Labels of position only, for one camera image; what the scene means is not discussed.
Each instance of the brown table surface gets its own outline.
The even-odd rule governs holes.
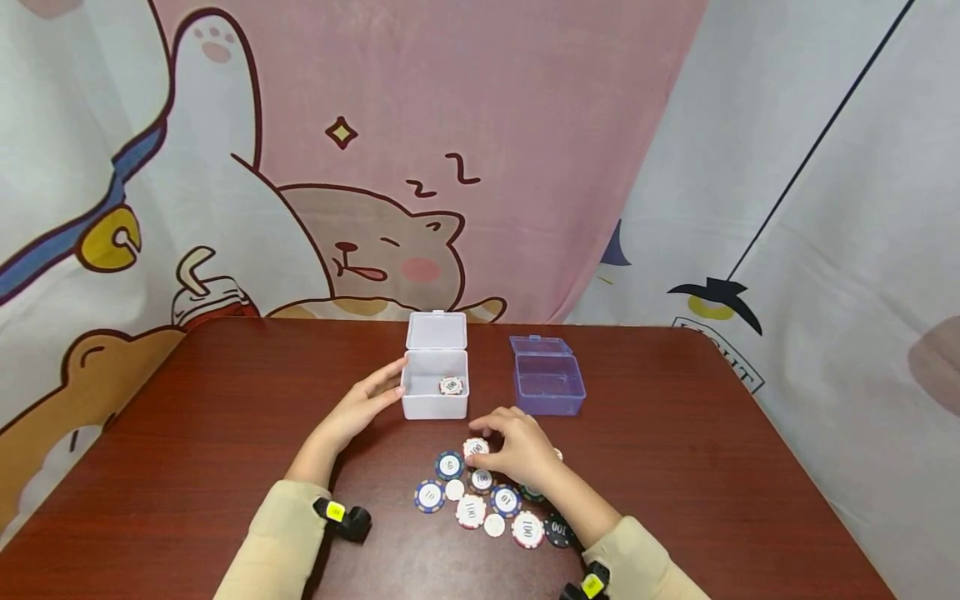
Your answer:
[[[3,598],[207,599],[265,492],[347,388],[404,351],[406,324],[221,319],[189,334],[0,553]],[[541,418],[581,473],[713,598],[892,598],[713,344],[678,328],[471,325],[469,416],[511,405],[510,335],[563,337],[588,397]],[[555,599],[574,550],[468,531],[413,489],[467,424],[391,407],[335,496],[366,544],[324,541],[318,598]]]

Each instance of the pink fabric backdrop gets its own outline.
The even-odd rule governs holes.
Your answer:
[[[707,0],[219,0],[263,108],[261,171],[332,183],[466,226],[461,304],[557,321],[586,287]],[[157,0],[164,29],[206,3]],[[341,150],[324,130],[346,117]],[[463,185],[447,153],[464,157]],[[419,180],[430,198],[415,196]]]

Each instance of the poker chip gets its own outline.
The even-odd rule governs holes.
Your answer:
[[[421,513],[432,515],[444,507],[444,489],[436,479],[424,479],[414,492],[414,506]]]
[[[480,496],[467,494],[457,502],[457,522],[464,529],[479,529],[487,516],[487,503]]]
[[[459,501],[464,497],[464,492],[467,490],[464,488],[464,482],[459,479],[451,479],[446,482],[444,486],[444,495],[447,500],[453,500],[454,502]]]
[[[546,532],[546,538],[558,548],[569,548],[570,544],[577,539],[566,520],[558,513],[553,513],[546,518],[543,529]]]
[[[483,530],[491,538],[499,538],[503,532],[507,531],[507,521],[497,513],[490,513],[483,521]]]
[[[457,479],[464,473],[464,457],[456,450],[441,452],[437,462],[433,464],[437,476],[445,481]]]
[[[464,458],[470,454],[490,454],[490,444],[483,438],[470,438],[464,442]]]
[[[456,396],[464,392],[464,380],[460,377],[444,377],[440,380],[440,393],[444,396]]]
[[[493,511],[504,518],[515,517],[523,504],[520,501],[519,492],[507,485],[493,488],[490,503],[493,506]]]
[[[529,511],[517,513],[510,529],[516,543],[527,550],[533,550],[543,543],[543,521]]]
[[[531,502],[542,502],[545,499],[540,488],[534,486],[520,486],[520,493]]]
[[[470,473],[469,483],[473,492],[487,495],[493,488],[493,475],[485,468],[478,468]]]

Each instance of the right hand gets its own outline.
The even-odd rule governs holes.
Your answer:
[[[494,454],[470,454],[470,467],[501,472],[518,484],[543,489],[564,466],[537,421],[515,406],[501,406],[471,421],[469,427],[482,432],[485,438],[493,430],[503,434],[503,448]]]

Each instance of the white plastic box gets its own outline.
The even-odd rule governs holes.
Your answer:
[[[403,416],[409,420],[465,419],[470,396],[467,366],[467,315],[442,310],[413,313],[407,325],[407,366],[400,374]],[[440,380],[460,377],[464,390],[440,393]]]

